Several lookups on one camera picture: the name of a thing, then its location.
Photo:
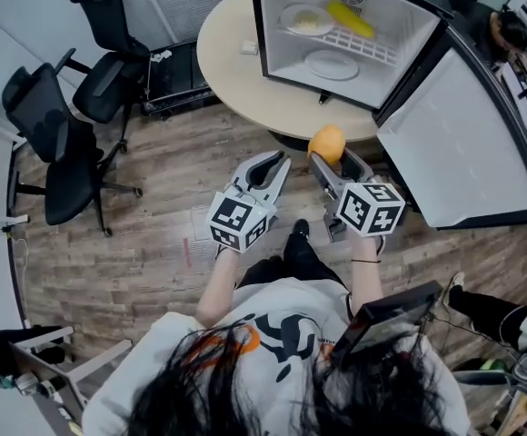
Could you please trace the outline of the yellow corn cob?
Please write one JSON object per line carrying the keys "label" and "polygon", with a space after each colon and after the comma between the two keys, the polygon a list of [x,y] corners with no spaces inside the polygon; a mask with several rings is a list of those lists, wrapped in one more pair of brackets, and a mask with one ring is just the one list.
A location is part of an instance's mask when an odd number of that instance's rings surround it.
{"label": "yellow corn cob", "polygon": [[326,6],[326,11],[336,23],[345,26],[353,33],[368,39],[375,38],[373,27],[342,2],[330,0]]}

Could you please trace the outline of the black tablet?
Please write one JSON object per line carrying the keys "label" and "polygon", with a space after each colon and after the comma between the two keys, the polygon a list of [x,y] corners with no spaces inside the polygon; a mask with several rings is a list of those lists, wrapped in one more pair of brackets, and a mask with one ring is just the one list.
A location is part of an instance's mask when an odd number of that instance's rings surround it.
{"label": "black tablet", "polygon": [[366,303],[334,345],[332,363],[346,368],[363,349],[418,331],[441,293],[442,286],[430,281]]}

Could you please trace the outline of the small white fridge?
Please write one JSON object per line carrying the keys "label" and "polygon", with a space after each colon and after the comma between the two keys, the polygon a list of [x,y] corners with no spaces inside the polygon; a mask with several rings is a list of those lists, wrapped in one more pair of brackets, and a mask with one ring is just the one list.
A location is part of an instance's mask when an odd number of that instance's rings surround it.
{"label": "small white fridge", "polygon": [[[527,223],[527,128],[448,0],[337,0],[397,47],[396,66],[276,30],[289,5],[253,0],[264,76],[372,112],[393,181],[438,229]],[[350,56],[359,73],[323,79],[304,64],[317,50]]]}

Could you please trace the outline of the person's black trousers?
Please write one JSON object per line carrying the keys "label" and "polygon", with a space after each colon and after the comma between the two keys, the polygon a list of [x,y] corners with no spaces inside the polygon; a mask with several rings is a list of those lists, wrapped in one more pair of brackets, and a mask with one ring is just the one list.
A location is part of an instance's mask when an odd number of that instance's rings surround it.
{"label": "person's black trousers", "polygon": [[295,222],[283,249],[283,255],[262,259],[247,270],[237,289],[293,277],[300,281],[332,280],[344,286],[340,277],[324,264],[309,243],[307,220]]}

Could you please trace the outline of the white plate with food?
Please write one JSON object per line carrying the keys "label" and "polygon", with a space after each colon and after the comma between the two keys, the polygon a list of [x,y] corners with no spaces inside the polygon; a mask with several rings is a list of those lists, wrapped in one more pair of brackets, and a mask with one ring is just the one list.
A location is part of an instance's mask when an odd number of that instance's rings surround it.
{"label": "white plate with food", "polygon": [[321,36],[330,33],[335,22],[333,17],[319,6],[295,4],[283,10],[280,24],[296,35]]}

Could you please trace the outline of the empty white plate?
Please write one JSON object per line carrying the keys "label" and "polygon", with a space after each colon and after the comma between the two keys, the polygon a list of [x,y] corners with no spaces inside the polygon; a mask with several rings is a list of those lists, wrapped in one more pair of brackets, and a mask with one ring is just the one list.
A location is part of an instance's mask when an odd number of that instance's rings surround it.
{"label": "empty white plate", "polygon": [[347,81],[359,73],[354,59],[332,50],[313,51],[305,57],[304,64],[313,74],[334,81]]}

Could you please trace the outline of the orange fruit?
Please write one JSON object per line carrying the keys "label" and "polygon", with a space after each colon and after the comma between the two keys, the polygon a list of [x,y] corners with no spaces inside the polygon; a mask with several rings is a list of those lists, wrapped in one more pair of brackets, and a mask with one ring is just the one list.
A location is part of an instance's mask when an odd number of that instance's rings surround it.
{"label": "orange fruit", "polygon": [[334,124],[328,124],[319,130],[308,143],[307,156],[320,155],[328,164],[336,164],[342,157],[346,140],[343,130]]}

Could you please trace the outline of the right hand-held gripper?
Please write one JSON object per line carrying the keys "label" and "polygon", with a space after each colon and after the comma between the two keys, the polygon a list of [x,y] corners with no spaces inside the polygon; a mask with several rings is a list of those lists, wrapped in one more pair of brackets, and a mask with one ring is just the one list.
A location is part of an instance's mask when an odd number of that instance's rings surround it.
{"label": "right hand-held gripper", "polygon": [[316,152],[310,153],[310,170],[332,199],[326,205],[324,223],[332,243],[343,241],[350,230],[362,237],[394,232],[405,200],[389,183],[350,148],[340,158],[341,175]]}

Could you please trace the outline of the dark desk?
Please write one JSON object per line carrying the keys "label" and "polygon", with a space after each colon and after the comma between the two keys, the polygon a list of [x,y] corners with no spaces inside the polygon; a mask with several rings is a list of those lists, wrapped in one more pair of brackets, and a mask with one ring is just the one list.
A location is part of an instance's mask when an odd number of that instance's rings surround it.
{"label": "dark desk", "polygon": [[35,355],[37,350],[54,345],[58,339],[68,342],[74,332],[74,328],[68,326],[10,344],[20,371],[15,388],[34,400],[55,436],[82,436],[82,417],[88,399],[79,390],[78,383],[133,346],[131,341],[122,340],[94,358],[65,366],[50,364]]}

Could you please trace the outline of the person's left forearm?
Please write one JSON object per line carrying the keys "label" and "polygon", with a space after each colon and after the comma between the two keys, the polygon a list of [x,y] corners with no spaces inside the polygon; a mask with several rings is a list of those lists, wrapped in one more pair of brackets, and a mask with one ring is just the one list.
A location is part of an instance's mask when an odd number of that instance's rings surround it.
{"label": "person's left forearm", "polygon": [[240,253],[224,248],[215,260],[194,315],[206,328],[215,326],[232,309],[239,259]]}

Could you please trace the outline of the white printed shirt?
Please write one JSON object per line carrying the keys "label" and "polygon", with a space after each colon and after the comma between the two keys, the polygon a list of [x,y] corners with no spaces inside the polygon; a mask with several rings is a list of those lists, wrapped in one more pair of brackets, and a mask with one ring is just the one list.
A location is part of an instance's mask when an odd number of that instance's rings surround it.
{"label": "white printed shirt", "polygon": [[416,326],[334,354],[345,296],[284,278],[238,289],[210,328],[165,314],[89,401],[84,436],[467,436],[460,387]]}

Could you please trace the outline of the person's right forearm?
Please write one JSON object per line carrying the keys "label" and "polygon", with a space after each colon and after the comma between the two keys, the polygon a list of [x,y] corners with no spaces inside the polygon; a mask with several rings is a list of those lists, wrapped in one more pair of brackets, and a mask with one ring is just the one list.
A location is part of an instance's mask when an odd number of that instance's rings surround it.
{"label": "person's right forearm", "polygon": [[[373,237],[354,234],[351,238],[351,259],[378,260],[377,244]],[[380,264],[351,263],[352,289],[350,306],[353,315],[368,302],[383,298]]]}

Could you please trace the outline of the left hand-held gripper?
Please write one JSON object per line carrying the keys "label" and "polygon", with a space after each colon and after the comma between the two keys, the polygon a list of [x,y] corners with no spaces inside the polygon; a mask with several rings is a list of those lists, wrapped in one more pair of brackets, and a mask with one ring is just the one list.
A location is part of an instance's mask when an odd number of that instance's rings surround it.
{"label": "left hand-held gripper", "polygon": [[280,150],[242,162],[230,184],[217,192],[205,224],[211,239],[238,253],[247,252],[268,231],[292,161]]}

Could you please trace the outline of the white fridge shelf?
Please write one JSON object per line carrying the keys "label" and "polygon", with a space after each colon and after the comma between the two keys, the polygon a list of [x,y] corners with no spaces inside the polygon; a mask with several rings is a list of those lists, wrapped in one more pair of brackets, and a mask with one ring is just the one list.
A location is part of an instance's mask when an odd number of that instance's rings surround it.
{"label": "white fridge shelf", "polygon": [[303,35],[295,33],[283,26],[278,25],[276,30],[289,35],[301,36],[304,39],[343,49],[350,53],[373,59],[382,64],[396,66],[400,61],[397,47],[390,44],[386,39],[369,39],[357,35],[349,29],[335,25],[328,33],[323,35]]}

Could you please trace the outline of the round beige table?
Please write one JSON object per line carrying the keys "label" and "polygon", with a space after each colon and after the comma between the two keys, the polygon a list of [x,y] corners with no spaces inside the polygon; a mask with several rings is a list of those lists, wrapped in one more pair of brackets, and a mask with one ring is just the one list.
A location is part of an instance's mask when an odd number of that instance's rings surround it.
{"label": "round beige table", "polygon": [[369,111],[319,95],[300,86],[263,76],[260,58],[242,54],[243,42],[256,40],[252,0],[223,0],[205,18],[197,40],[197,57],[213,93],[243,118],[267,129],[280,144],[304,151],[317,131],[339,126],[347,143],[376,138]]}

